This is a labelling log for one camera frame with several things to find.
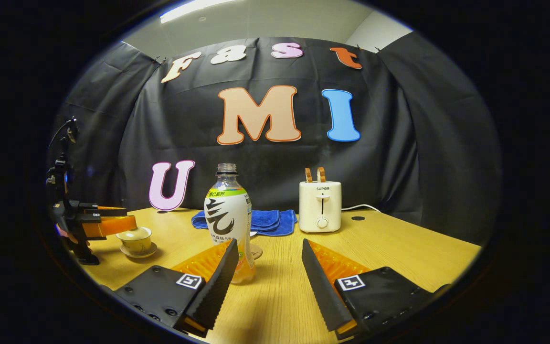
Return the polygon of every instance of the beverage bottle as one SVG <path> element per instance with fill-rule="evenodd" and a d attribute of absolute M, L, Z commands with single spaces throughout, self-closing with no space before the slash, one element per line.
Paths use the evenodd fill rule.
<path fill-rule="evenodd" d="M 205 220 L 214 245 L 235 238 L 239 261 L 231 283 L 251 281 L 256 273 L 254 257 L 249 249 L 249 229 L 252 223 L 252 202 L 236 180 L 234 163 L 219 163 L 218 181 L 205 196 Z"/>

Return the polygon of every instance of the ceiling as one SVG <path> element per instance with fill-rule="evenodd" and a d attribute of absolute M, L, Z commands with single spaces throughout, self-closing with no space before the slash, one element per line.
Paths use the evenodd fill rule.
<path fill-rule="evenodd" d="M 351 0 L 236 0 L 165 24 L 151 18 L 123 41 L 151 57 L 160 56 L 160 61 L 244 38 L 289 36 L 345 43 L 372 12 Z"/>

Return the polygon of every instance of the folded blue cloth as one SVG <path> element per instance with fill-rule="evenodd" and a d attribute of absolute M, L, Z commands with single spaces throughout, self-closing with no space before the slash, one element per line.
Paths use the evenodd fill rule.
<path fill-rule="evenodd" d="M 204 211 L 199 211 L 190 221 L 194 228 L 208 228 Z M 293 233 L 294 224 L 296 224 L 296 214 L 293 210 L 282 212 L 277 210 L 255 210 L 252 211 L 252 224 L 250 230 L 256 231 L 257 234 L 277 237 Z"/>

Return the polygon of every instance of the wooden table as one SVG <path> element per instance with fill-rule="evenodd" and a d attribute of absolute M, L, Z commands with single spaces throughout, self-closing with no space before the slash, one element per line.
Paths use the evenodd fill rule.
<path fill-rule="evenodd" d="M 94 280 L 112 290 L 157 264 L 172 267 L 210 247 L 207 229 L 195 229 L 190 218 L 197 210 L 175 209 L 165 214 L 149 208 L 129 212 L 139 226 L 152 230 L 159 249 L 151 257 L 134 259 L 120 252 L 120 240 L 92 241 L 101 264 L 83 266 Z M 362 216 L 365 220 L 352 220 Z M 231 285 L 209 343 L 337 343 L 328 332 L 307 279 L 301 250 L 303 239 L 373 269 L 389 266 L 430 292 L 452 283 L 467 268 L 480 246 L 441 235 L 373 210 L 343 212 L 341 229 L 334 233 L 304 233 L 296 224 L 292 235 L 255 235 L 251 242 L 264 253 L 249 285 Z"/>

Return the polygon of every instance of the toaster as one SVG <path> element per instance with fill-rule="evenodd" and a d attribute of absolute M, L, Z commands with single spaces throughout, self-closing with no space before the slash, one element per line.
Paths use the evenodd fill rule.
<path fill-rule="evenodd" d="M 298 226 L 303 232 L 334 232 L 341 227 L 341 183 L 299 183 Z"/>

